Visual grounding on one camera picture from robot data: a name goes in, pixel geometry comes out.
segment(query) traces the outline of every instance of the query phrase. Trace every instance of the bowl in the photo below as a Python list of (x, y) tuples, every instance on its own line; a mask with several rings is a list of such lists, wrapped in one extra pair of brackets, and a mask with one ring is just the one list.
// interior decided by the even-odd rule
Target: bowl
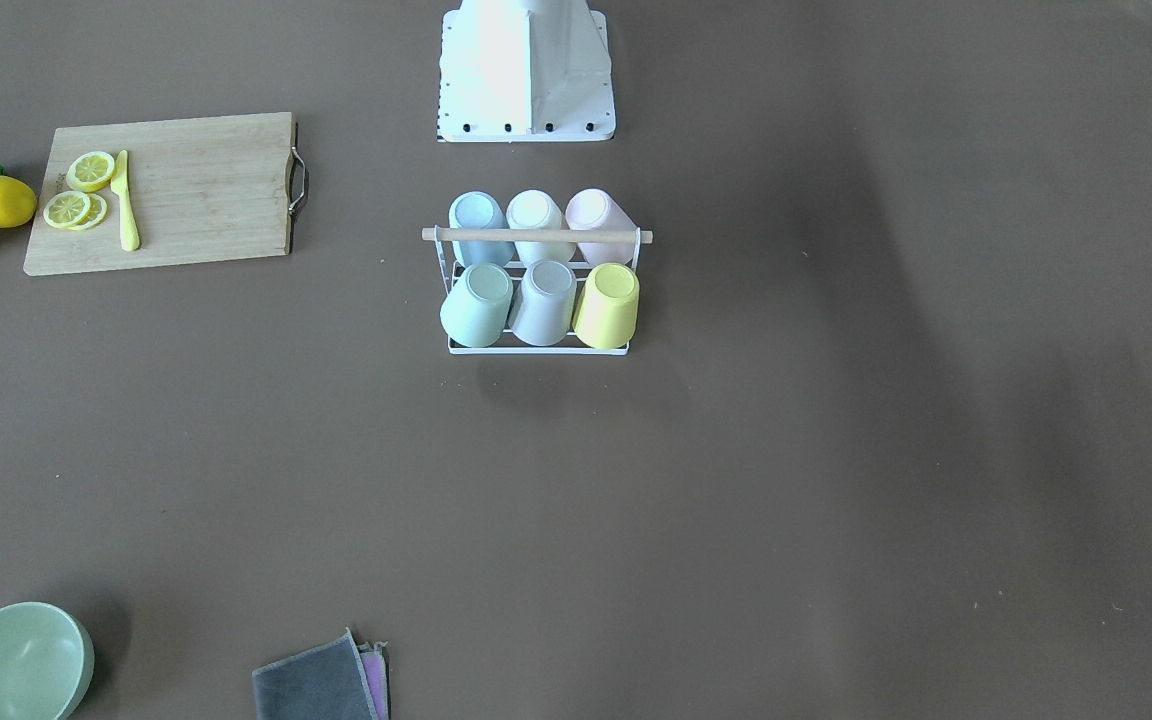
[(0, 717), (61, 720), (92, 677), (92, 642), (68, 612), (46, 602), (0, 609)]

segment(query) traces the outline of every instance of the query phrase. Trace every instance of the wooden rack handle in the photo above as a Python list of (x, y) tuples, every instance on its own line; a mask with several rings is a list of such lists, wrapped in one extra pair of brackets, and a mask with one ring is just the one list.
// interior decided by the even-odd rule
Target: wooden rack handle
[(515, 229), (420, 228), (420, 240), (488, 242), (634, 242), (652, 245), (652, 232), (516, 232)]

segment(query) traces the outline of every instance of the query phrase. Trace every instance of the knife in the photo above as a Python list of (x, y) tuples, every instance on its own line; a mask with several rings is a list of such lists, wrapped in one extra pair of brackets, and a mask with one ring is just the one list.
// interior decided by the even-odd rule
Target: knife
[(118, 240), (123, 243), (123, 250), (131, 252), (141, 247), (141, 232), (136, 229), (136, 215), (132, 214), (132, 191), (127, 187), (127, 150), (118, 151), (109, 189), (118, 196)]

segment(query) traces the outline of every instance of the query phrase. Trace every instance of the yellow cup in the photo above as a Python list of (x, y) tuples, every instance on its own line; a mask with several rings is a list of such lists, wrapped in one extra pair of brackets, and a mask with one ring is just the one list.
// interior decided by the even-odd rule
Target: yellow cup
[(612, 350), (630, 342), (637, 320), (639, 279), (634, 270), (617, 263), (590, 270), (573, 314), (576, 338), (598, 350)]

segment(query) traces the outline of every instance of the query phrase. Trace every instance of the wooden cutting board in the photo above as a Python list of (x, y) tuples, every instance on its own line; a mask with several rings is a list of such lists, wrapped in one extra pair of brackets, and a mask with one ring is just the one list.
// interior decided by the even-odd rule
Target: wooden cutting board
[(86, 232), (56, 229), (38, 213), (24, 272), (55, 275), (288, 255), (294, 142), (291, 113), (60, 128), (38, 209), (69, 190), (65, 170), (83, 152), (127, 150), (141, 250), (120, 245), (118, 197), (105, 187), (99, 195), (109, 203), (109, 214)]

